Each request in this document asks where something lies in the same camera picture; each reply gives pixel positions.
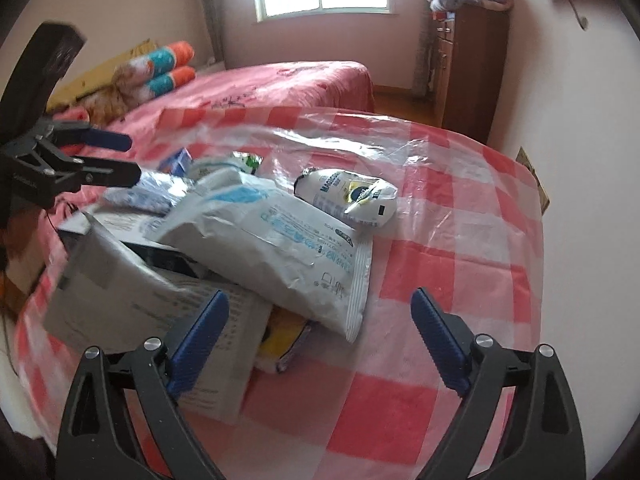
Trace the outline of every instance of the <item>white wall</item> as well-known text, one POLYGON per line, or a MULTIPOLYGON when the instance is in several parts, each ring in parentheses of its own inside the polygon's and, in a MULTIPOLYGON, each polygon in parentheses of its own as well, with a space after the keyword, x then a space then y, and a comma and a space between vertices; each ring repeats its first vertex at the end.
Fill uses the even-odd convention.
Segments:
POLYGON ((324 14, 257 23, 254 0, 224 0, 228 67, 355 60, 373 82, 411 88, 424 0, 391 0, 393 15, 324 14))
POLYGON ((551 198, 542 339, 595 474, 640 412, 640 41, 613 0, 516 0, 490 143, 523 146, 551 198))
POLYGON ((0 91, 44 20, 73 23, 87 38, 66 80, 147 38, 159 44, 189 41, 195 64, 212 54, 200 0, 31 0, 0 48, 0 91))

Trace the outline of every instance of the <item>plastic sheet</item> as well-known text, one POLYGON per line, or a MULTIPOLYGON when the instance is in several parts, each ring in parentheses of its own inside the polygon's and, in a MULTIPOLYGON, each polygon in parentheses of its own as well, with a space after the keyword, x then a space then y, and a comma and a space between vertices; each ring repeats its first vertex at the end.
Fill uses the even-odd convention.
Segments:
POLYGON ((103 199, 115 206, 166 215, 193 187, 193 181, 161 171, 143 170, 134 187, 111 187, 103 199))
MULTIPOLYGON (((437 128, 325 108, 166 110, 152 133, 129 132, 137 136, 128 156, 148 166, 183 146, 194 158, 239 150, 263 156, 258 174, 289 192, 309 166, 399 189, 395 216, 375 233, 356 342, 318 327, 285 374, 254 371, 236 426, 186 414, 229 478, 415 478, 459 403, 411 321, 418 286, 504 346, 538 343, 540 205, 533 177, 507 157, 437 128)), ((97 197, 91 189, 63 196, 52 219, 64 215, 63 200, 97 197)), ((18 326, 18 371, 54 444, 77 357, 42 329, 65 254, 46 219, 41 229, 50 264, 18 326)), ((508 403, 500 402, 475 472, 491 462, 508 403)))

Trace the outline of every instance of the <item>pink wall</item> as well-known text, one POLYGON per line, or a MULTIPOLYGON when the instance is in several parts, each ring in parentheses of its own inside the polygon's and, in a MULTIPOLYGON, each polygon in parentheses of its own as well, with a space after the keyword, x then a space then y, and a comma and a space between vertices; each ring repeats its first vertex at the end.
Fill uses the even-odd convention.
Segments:
POLYGON ((373 82, 411 88, 424 0, 391 0, 393 14, 324 14, 257 23, 254 0, 225 1, 228 68, 298 60, 355 60, 373 82))
POLYGON ((0 92, 45 20, 73 23, 87 38, 66 81, 148 38, 159 44, 189 41, 196 66, 212 54, 200 0, 31 0, 0 48, 0 92))

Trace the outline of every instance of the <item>cable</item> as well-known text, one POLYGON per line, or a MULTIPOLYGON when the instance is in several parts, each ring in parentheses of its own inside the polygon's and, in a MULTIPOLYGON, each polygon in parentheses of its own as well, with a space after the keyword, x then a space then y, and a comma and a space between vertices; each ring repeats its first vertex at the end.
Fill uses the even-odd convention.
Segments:
POLYGON ((575 19, 578 20, 578 25, 580 25, 580 28, 582 30, 587 30, 587 27, 589 27, 589 20, 587 20, 587 18, 585 18, 584 16, 578 14, 578 9, 575 8, 574 2, 572 0, 567 1, 569 2, 569 5, 571 5, 571 8, 574 10, 575 19))
POLYGON ((0 272, 5 272, 9 259, 6 255, 6 248, 4 245, 0 246, 0 272))
POLYGON ((6 348, 6 357, 9 359, 9 365, 11 366, 11 370, 14 371, 16 377, 18 377, 18 372, 15 370, 14 359, 11 356, 11 347, 9 346, 9 332, 6 329, 6 315, 9 310, 9 306, 6 304, 6 272, 2 273, 2 298, 0 299, 0 303, 2 303, 2 332, 4 332, 4 346, 6 348))
POLYGON ((49 211, 47 211, 47 220, 49 220, 49 225, 53 229, 53 232, 55 232, 55 234, 58 234, 58 230, 53 225, 53 222, 51 221, 51 217, 49 216, 49 211))

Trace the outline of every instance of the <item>pink bedspread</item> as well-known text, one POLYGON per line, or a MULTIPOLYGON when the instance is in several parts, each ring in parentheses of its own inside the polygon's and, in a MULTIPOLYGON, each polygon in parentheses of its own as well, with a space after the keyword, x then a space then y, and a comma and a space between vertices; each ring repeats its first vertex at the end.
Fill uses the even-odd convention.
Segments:
MULTIPOLYGON (((159 126, 137 136, 124 156, 152 166, 181 146, 197 156, 243 149, 264 156, 261 174, 288 189, 312 165, 380 176, 400 190, 395 218, 374 238, 356 342, 318 327, 286 373, 254 372, 236 426, 186 415, 230 480, 416 477, 460 402, 444 388, 412 323, 408 301, 419 286, 476 333, 509 348, 537 344, 540 204, 535 180, 513 160, 459 134, 348 110, 166 110, 159 126)), ((53 223, 69 213, 65 201, 82 206, 99 193, 85 187, 61 196, 53 223)), ((42 327, 66 255, 46 217, 40 233, 50 264, 15 343, 36 421, 55 444, 78 356, 42 327)), ((478 467, 491 462, 508 404, 507 397, 500 402, 478 467)))
POLYGON ((322 106, 373 112, 367 68, 353 61, 292 62, 226 70, 196 79, 143 104, 108 128, 137 138, 167 108, 322 106))

